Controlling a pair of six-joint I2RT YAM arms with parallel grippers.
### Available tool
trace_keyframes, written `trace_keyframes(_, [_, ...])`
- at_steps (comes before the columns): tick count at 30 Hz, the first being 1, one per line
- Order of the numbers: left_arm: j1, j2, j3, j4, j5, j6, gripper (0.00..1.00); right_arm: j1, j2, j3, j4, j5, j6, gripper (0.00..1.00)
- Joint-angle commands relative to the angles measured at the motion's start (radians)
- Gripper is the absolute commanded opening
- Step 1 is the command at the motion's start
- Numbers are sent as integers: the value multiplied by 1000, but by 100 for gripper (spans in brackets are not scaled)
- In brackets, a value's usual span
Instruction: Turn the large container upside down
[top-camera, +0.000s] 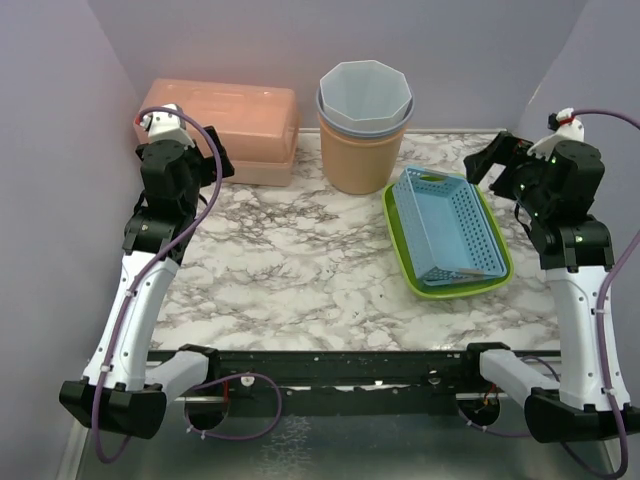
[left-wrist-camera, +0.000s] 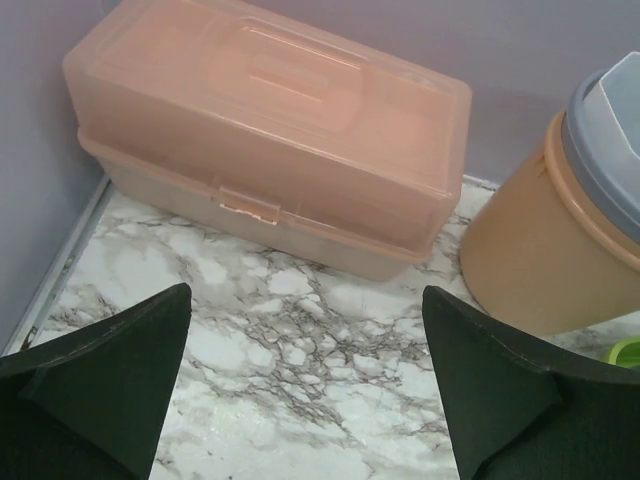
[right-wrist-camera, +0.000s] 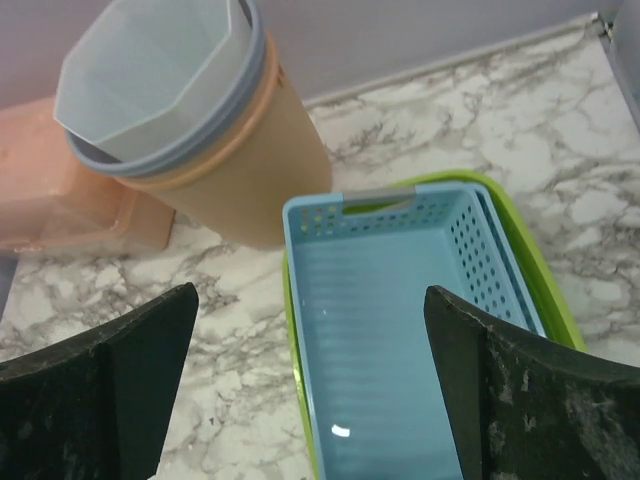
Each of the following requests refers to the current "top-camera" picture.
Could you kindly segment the small blue perforated basket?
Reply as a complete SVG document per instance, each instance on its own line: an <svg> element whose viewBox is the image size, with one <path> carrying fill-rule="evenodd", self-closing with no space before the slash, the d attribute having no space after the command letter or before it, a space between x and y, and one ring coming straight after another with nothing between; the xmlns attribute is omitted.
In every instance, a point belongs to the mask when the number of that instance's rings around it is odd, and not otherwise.
<svg viewBox="0 0 640 480"><path fill-rule="evenodd" d="M444 212L429 220L436 240L436 266L421 281L429 286L479 282L502 277L505 261L473 186L460 187L444 201Z"/></svg>

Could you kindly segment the large blue perforated basket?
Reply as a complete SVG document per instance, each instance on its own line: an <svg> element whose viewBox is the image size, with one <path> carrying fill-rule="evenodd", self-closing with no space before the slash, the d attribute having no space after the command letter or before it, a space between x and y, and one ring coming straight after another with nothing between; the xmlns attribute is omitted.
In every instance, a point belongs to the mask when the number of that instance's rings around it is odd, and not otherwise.
<svg viewBox="0 0 640 480"><path fill-rule="evenodd" d="M407 167L392 193L420 282L441 286L505 275L487 215L463 177Z"/></svg>

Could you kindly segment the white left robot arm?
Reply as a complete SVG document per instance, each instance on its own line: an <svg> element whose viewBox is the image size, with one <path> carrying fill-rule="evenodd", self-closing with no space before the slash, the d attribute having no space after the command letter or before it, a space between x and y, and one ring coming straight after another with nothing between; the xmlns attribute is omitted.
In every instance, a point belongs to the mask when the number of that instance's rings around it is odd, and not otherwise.
<svg viewBox="0 0 640 480"><path fill-rule="evenodd" d="M206 395L220 385L221 371L203 347L185 347L146 369L161 304L194 234L200 190L235 173L215 128L206 126L203 134L216 155L175 139L136 148L143 190L124 229L116 297L84 373L59 393L61 405L87 428L150 439L168 403L189 386Z"/></svg>

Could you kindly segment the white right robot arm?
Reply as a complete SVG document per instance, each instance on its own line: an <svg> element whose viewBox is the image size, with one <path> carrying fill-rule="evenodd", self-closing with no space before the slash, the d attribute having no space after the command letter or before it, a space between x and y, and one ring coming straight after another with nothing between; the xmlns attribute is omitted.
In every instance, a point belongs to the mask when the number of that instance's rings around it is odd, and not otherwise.
<svg viewBox="0 0 640 480"><path fill-rule="evenodd" d="M580 140L560 140L543 155L531 142L499 133L464 160L477 184L495 165L490 189L531 218L529 238L552 292L561 338L561 377L545 377L514 351L474 347L459 367L461 383L481 391L496 385L524 410L540 443L604 440L639 430L639 411L622 379L605 280L617 267L608 228L589 212L605 172L600 152Z"/></svg>

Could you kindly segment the green plastic tray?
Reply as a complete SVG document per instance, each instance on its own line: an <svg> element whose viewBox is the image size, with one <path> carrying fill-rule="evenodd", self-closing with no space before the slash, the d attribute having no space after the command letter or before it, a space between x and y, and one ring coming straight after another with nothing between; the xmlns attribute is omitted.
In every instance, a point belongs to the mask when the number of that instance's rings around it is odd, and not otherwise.
<svg viewBox="0 0 640 480"><path fill-rule="evenodd" d="M383 212L389 237L399 264L400 272L409 290L418 298L429 301L444 301L460 298L468 298L480 294L489 293L507 285L514 274L514 264L509 252L509 248L498 225L496 218L478 186L475 186L475 193L482 204L484 213L487 216L491 230L495 236L497 245L505 261L506 274L499 278L482 280L476 283L447 284L443 286L428 286L417 280L413 266L411 264L404 232L397 213L396 203L392 192L392 184L387 185L381 193Z"/></svg>

